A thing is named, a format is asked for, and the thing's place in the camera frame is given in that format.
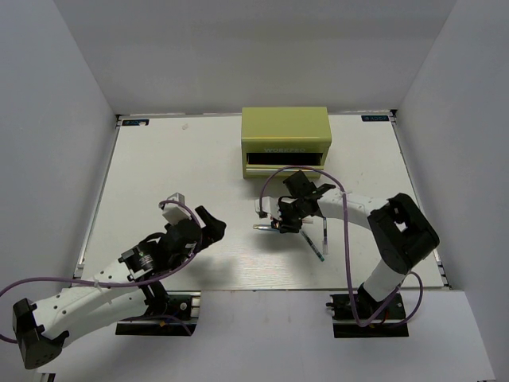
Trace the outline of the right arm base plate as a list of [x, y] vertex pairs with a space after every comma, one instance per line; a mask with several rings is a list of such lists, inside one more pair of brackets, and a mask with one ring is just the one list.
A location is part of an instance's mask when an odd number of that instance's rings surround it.
[[406, 318], [400, 294], [396, 294], [388, 306], [364, 327], [359, 326], [353, 317], [348, 293], [331, 294], [325, 305], [332, 314], [333, 336], [336, 339], [409, 337], [407, 324], [400, 324]]

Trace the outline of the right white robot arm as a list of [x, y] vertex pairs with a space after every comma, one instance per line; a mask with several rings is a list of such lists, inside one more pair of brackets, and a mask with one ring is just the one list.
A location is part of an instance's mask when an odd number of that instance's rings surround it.
[[370, 319], [388, 307], [406, 276], [434, 251], [440, 239], [414, 200], [405, 193], [388, 199], [347, 194], [338, 181], [315, 185], [298, 170], [283, 181], [289, 194], [278, 199], [272, 212], [273, 227], [297, 233], [309, 216], [344, 222], [344, 256], [347, 284], [352, 285], [349, 224], [371, 232], [380, 261], [356, 292], [350, 291], [352, 315]]

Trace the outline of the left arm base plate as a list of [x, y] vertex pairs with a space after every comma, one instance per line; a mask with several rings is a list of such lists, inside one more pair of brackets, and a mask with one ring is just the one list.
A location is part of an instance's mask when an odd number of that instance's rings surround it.
[[116, 324], [117, 336], [191, 337], [200, 315], [200, 292], [167, 292], [164, 303], [149, 308], [139, 318]]

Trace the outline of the green metal drawer chest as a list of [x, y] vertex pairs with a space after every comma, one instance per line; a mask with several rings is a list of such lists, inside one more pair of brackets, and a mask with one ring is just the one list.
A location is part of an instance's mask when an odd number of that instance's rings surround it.
[[241, 151], [245, 178], [268, 177], [285, 166], [322, 170], [332, 145], [326, 107], [245, 107]]

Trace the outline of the purple pen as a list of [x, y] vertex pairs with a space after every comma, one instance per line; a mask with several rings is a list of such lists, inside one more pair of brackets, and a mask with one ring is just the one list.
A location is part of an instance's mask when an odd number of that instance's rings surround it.
[[322, 250], [323, 255], [328, 254], [328, 221], [327, 218], [322, 218], [322, 226], [323, 226], [323, 240], [322, 240]]

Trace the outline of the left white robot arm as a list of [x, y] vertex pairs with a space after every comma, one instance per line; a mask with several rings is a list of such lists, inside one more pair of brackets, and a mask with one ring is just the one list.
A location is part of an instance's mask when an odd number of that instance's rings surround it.
[[90, 279], [49, 298], [14, 304], [13, 330], [26, 369], [48, 364], [97, 329], [170, 313], [171, 298], [161, 279], [221, 241], [227, 225], [203, 206], [190, 210], [179, 202], [169, 202], [163, 217], [163, 231], [148, 235]]

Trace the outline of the green pen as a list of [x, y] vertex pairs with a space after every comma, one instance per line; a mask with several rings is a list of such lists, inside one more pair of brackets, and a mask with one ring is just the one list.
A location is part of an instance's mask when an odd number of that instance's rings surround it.
[[300, 230], [300, 234], [301, 236], [305, 239], [306, 243], [310, 246], [311, 250], [313, 251], [313, 253], [316, 255], [316, 257], [321, 261], [321, 262], [324, 262], [325, 261], [325, 258], [323, 256], [323, 254], [321, 253], [321, 251], [318, 249], [318, 247], [316, 246], [316, 244], [311, 240], [311, 238], [303, 231], [303, 230]]

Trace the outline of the blue silver pen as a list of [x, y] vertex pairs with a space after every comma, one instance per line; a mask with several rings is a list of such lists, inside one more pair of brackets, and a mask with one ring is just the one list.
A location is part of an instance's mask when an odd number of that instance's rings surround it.
[[279, 232], [279, 229], [271, 224], [254, 224], [253, 229], [266, 232]]

